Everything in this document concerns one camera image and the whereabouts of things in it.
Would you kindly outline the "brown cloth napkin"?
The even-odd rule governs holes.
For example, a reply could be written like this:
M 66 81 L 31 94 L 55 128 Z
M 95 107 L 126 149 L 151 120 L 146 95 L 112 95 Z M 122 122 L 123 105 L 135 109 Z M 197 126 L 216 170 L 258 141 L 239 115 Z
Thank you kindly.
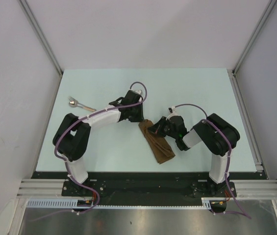
M 153 126 L 150 120 L 145 119 L 140 122 L 138 126 L 148 142 L 158 164 L 163 164 L 176 156 L 164 137 L 156 136 L 148 131 L 148 127 Z

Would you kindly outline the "silver metal spoon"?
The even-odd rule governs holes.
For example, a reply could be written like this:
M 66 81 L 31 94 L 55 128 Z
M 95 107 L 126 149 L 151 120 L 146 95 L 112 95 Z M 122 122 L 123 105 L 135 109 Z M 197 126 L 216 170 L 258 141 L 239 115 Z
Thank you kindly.
M 85 109 L 85 110 L 90 111 L 90 112 L 95 112 L 96 111 L 96 109 L 90 108 L 88 106 L 80 104 L 78 101 L 73 101 L 73 100 L 69 102 L 69 106 L 72 107 L 72 108 L 79 107 L 79 108 Z

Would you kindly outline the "silver metal fork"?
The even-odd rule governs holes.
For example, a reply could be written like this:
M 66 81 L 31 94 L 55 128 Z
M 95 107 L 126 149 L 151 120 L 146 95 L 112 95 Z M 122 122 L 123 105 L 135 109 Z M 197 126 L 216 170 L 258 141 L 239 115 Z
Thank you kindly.
M 68 97 L 68 100 L 69 100 L 69 106 L 70 107 L 80 107 L 80 108 L 84 108 L 85 106 L 80 104 L 75 98 L 69 96 Z

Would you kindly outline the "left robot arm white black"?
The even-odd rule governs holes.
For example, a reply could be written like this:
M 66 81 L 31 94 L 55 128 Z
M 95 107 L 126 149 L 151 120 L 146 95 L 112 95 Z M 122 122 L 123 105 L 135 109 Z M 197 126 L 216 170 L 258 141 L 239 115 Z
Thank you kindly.
M 68 177 L 74 182 L 73 191 L 83 196 L 89 192 L 88 172 L 83 161 L 91 132 L 109 124 L 123 120 L 142 122 L 143 101 L 142 90 L 128 90 L 124 97 L 110 102 L 100 111 L 83 118 L 69 113 L 63 118 L 53 137 L 54 154 L 62 159 L 67 169 Z

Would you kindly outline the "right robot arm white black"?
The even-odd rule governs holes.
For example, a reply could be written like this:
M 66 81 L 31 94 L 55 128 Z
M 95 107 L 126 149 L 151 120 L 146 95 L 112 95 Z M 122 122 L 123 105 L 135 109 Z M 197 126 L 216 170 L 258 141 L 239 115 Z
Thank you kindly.
M 147 130 L 157 137 L 173 138 L 181 151 L 187 151 L 203 142 L 212 153 L 211 169 L 206 182 L 192 184 L 193 192 L 201 191 L 203 195 L 209 196 L 220 196 L 230 192 L 226 189 L 229 159 L 240 140 L 240 134 L 220 116 L 213 113 L 187 130 L 182 116 L 172 113 L 168 117 L 162 117 Z

